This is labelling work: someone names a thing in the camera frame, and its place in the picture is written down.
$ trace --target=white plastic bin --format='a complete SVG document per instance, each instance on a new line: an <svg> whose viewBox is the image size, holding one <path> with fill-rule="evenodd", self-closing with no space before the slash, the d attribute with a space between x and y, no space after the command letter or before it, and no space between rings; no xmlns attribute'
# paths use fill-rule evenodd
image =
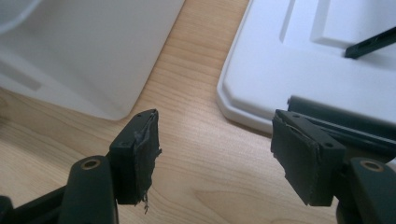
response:
<svg viewBox="0 0 396 224"><path fill-rule="evenodd" d="M122 119L184 0L15 2L0 0L0 87Z"/></svg>

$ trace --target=wooden surface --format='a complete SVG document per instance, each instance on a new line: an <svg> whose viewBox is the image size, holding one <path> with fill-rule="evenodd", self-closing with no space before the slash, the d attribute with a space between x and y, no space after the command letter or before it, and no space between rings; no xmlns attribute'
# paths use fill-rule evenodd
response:
<svg viewBox="0 0 396 224"><path fill-rule="evenodd" d="M133 114L157 108L163 154L144 205L120 223L335 223L306 207L271 139L225 119L216 85L248 0L186 0L128 118L92 118L0 90L0 194L15 206L66 183L71 165L108 146Z"/></svg>

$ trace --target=wooden table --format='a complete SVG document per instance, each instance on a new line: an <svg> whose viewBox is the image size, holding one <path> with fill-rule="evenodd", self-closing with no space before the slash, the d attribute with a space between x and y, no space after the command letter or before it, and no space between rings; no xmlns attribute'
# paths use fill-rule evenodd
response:
<svg viewBox="0 0 396 224"><path fill-rule="evenodd" d="M163 154L144 205L120 223L335 223L306 207L270 152L270 136L216 104L219 74L248 0L186 0L131 114L97 119L0 90L0 194L14 206L66 183L71 165L105 155L132 115L160 112Z"/></svg>

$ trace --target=wood grain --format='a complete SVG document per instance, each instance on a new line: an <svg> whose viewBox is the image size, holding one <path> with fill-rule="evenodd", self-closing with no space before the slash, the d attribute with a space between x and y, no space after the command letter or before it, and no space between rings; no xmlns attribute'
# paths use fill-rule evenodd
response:
<svg viewBox="0 0 396 224"><path fill-rule="evenodd" d="M15 206L66 183L71 165L105 155L133 114L157 108L160 143L144 205L120 223L335 223L306 207L270 152L269 136L225 119L219 74L248 0L186 0L131 114L111 121L0 90L0 194Z"/></svg>

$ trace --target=light wood tabletop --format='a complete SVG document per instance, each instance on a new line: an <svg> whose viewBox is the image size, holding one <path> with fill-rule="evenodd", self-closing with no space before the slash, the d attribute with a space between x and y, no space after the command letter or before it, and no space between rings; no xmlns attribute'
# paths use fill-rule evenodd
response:
<svg viewBox="0 0 396 224"><path fill-rule="evenodd" d="M131 114L93 118L0 90L0 195L14 206L64 186L74 162L106 155L129 119L157 108L163 154L144 205L120 223L336 223L305 206L270 152L271 136L224 118L219 74L248 0L186 0Z"/></svg>

